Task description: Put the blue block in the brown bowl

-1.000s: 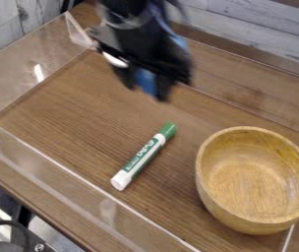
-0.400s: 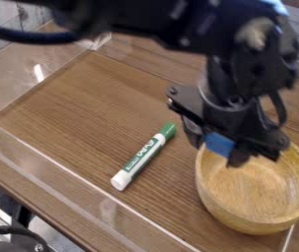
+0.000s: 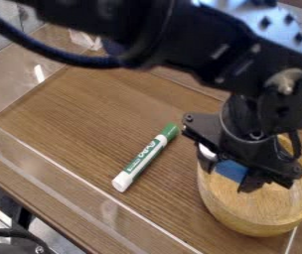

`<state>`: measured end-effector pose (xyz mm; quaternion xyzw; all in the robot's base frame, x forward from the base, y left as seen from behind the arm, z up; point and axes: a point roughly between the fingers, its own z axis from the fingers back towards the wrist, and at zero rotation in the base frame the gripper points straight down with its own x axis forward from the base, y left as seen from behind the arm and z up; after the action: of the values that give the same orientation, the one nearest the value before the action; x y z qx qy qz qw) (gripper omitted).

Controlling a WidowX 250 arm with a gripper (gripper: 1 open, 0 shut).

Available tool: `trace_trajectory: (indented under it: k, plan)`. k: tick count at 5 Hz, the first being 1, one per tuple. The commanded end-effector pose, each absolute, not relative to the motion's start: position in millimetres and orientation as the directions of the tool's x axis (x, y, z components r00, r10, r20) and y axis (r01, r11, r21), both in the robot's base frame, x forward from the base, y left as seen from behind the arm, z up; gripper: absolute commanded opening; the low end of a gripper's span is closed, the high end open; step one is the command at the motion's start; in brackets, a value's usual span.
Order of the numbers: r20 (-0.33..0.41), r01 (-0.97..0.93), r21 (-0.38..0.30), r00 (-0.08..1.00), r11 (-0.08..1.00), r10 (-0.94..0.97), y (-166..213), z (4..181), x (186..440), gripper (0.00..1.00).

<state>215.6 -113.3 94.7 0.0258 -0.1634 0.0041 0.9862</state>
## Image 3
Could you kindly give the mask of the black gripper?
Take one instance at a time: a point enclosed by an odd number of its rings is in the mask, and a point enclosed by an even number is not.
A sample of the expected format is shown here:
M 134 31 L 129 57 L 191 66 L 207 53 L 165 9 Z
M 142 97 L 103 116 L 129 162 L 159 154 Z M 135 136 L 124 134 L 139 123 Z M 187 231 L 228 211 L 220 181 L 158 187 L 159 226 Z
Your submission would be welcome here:
M 276 135 L 260 140 L 237 137 L 218 114 L 189 112 L 182 121 L 183 135 L 195 142 L 199 165 L 209 174 L 224 160 L 237 161 L 252 169 L 245 173 L 238 192 L 252 193 L 273 183 L 291 189 L 293 180 L 302 178 L 299 163 L 302 148 L 296 132 L 289 133 L 292 151 L 288 151 Z

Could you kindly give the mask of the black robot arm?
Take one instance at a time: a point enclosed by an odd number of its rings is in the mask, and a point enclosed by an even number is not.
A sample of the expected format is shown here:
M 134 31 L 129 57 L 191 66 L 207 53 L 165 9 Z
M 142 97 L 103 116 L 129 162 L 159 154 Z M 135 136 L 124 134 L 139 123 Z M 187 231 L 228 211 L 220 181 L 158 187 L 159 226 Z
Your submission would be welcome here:
M 225 160 L 245 166 L 244 192 L 302 179 L 302 30 L 277 0 L 12 1 L 102 36 L 107 65 L 163 66 L 228 92 L 220 113 L 183 117 L 206 170 Z

